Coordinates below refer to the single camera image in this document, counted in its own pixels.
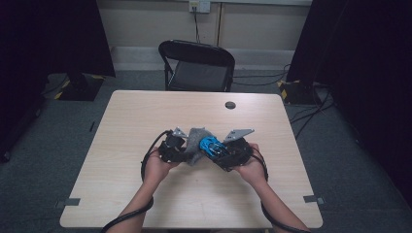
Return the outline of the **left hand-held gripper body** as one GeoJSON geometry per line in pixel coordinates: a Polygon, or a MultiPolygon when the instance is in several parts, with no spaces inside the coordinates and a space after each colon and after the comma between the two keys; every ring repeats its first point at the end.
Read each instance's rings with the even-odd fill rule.
{"type": "Polygon", "coordinates": [[[189,136],[179,127],[166,133],[166,139],[161,142],[158,152],[164,162],[178,162],[177,155],[185,152],[184,144],[189,136]]]}

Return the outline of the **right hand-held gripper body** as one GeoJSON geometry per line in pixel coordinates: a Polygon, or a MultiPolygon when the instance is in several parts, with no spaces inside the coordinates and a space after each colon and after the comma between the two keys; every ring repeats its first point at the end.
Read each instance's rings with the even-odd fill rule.
{"type": "Polygon", "coordinates": [[[223,140],[224,144],[231,146],[231,150],[228,150],[228,155],[225,157],[232,158],[233,167],[245,164],[252,156],[252,148],[244,137],[253,132],[254,129],[233,129],[223,140]]]}

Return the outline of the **blue toy car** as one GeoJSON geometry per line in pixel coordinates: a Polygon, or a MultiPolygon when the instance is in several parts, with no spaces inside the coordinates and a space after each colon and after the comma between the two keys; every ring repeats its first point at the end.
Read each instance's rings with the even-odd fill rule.
{"type": "Polygon", "coordinates": [[[228,155],[228,151],[222,147],[222,143],[215,136],[207,136],[201,139],[199,147],[212,160],[228,155]]]}

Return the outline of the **grey cloth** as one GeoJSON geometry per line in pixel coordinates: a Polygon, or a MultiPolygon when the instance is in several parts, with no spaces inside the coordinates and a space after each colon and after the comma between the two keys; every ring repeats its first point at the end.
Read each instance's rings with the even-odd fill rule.
{"type": "Polygon", "coordinates": [[[202,128],[192,128],[189,132],[189,137],[187,139],[187,148],[185,149],[185,153],[190,155],[187,164],[189,166],[193,166],[200,158],[204,156],[204,153],[200,149],[200,141],[205,138],[212,136],[212,133],[202,128]]]}

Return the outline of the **person's right hand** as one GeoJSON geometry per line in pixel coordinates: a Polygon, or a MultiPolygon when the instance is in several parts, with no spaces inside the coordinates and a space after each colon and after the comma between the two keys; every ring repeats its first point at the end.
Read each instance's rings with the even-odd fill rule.
{"type": "Polygon", "coordinates": [[[264,159],[259,152],[258,144],[250,143],[253,150],[253,156],[242,166],[236,166],[234,170],[238,172],[241,178],[253,188],[267,184],[265,178],[264,159]]]}

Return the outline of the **person's left hand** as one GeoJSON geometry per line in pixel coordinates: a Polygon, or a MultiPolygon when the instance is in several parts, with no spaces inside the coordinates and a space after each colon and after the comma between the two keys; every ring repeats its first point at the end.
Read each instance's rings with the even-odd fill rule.
{"type": "Polygon", "coordinates": [[[143,183],[159,185],[167,177],[169,171],[177,166],[177,162],[164,162],[160,158],[158,148],[154,147],[146,163],[143,183]]]}

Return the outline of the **black folding chair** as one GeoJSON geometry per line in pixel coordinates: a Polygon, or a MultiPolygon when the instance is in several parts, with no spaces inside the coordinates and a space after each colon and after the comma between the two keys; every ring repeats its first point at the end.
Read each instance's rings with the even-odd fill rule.
{"type": "Polygon", "coordinates": [[[158,46],[158,52],[164,62],[166,90],[230,91],[235,59],[227,50],[213,45],[169,40],[158,46]]]}

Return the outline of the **black stand base striped tape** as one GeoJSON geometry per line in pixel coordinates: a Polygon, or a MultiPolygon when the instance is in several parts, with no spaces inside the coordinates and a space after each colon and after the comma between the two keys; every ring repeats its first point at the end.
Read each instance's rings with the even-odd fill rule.
{"type": "Polygon", "coordinates": [[[68,73],[68,81],[55,94],[55,100],[92,102],[105,81],[102,76],[68,73]]]}
{"type": "Polygon", "coordinates": [[[290,105],[319,105],[321,99],[313,85],[306,85],[301,81],[279,81],[277,85],[280,95],[286,104],[290,105]]]}

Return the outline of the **grey tape strip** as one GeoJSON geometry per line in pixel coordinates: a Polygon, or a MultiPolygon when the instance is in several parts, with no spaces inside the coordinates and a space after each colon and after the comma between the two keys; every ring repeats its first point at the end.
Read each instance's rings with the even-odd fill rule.
{"type": "Polygon", "coordinates": [[[303,196],[305,203],[317,203],[318,205],[323,205],[326,200],[323,197],[318,197],[316,195],[306,195],[303,196]]]}
{"type": "Polygon", "coordinates": [[[78,206],[80,201],[80,198],[66,198],[63,200],[58,200],[54,206],[58,209],[64,209],[66,206],[78,206]]]}

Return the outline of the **black curtain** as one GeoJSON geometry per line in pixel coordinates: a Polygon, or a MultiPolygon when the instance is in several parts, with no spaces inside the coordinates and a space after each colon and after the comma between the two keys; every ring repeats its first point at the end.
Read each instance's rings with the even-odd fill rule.
{"type": "Polygon", "coordinates": [[[412,208],[412,0],[312,0],[287,79],[330,85],[412,208]]]}
{"type": "Polygon", "coordinates": [[[115,74],[97,0],[0,0],[0,162],[68,73],[115,74]]]}

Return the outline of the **beige wall pipe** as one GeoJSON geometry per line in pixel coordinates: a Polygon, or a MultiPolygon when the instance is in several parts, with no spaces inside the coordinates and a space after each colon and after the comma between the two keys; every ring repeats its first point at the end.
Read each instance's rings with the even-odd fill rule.
{"type": "Polygon", "coordinates": [[[224,3],[220,2],[217,4],[217,26],[216,26],[216,45],[217,46],[220,46],[222,44],[224,9],[225,9],[224,3]]]}

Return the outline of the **white wall socket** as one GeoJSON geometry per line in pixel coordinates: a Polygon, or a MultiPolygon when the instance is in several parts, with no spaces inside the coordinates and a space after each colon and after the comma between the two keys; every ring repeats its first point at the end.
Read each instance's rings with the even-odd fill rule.
{"type": "Polygon", "coordinates": [[[209,14],[211,2],[209,0],[189,0],[189,11],[191,13],[209,14]]]}

